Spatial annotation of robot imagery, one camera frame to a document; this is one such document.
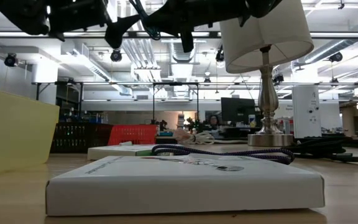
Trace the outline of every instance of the ventilation duct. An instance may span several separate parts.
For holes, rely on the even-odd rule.
[[[171,71],[172,75],[176,82],[188,82],[190,81],[191,74],[193,73],[194,65],[190,62],[194,61],[194,56],[196,52],[196,45],[191,52],[184,53],[181,43],[171,43],[171,53],[172,59],[171,62]],[[189,87],[184,86],[175,86],[173,87],[174,96],[180,98],[189,97]]]
[[[315,63],[357,43],[358,40],[333,40],[305,57],[305,63]]]
[[[181,43],[172,43],[172,58],[178,63],[190,63],[194,57],[195,50],[184,53]]]
[[[76,43],[68,41],[62,44],[61,51],[65,52],[67,55],[75,57],[78,63],[84,65],[89,71],[98,77],[101,77],[105,82],[118,82],[118,80],[114,79],[109,72],[105,71],[102,66],[98,65],[97,62],[90,58],[89,49],[85,44],[77,46]],[[132,96],[133,94],[132,89],[122,85],[114,84],[112,87],[119,91],[119,94],[122,96]]]

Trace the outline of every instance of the wooden table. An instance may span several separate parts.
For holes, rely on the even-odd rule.
[[[212,151],[240,151],[246,145],[199,147]],[[349,152],[358,154],[358,149],[350,149]],[[306,159],[296,159],[291,166],[313,170],[324,176],[324,208],[180,215],[46,217],[45,183],[48,179],[87,163],[86,155],[52,154],[46,164],[0,174],[0,223],[358,223],[358,164]]]

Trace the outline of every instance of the red crate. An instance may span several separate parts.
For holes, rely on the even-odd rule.
[[[133,144],[155,144],[158,126],[153,124],[114,125],[109,146],[131,141]]]

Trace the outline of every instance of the yellow plastic container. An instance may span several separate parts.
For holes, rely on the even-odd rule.
[[[43,164],[59,107],[0,91],[0,172]]]

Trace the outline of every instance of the white box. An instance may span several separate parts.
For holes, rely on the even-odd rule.
[[[154,145],[101,146],[88,149],[88,160],[103,159],[106,156],[151,156]]]
[[[319,174],[236,156],[109,156],[52,178],[46,188],[49,216],[323,206]]]

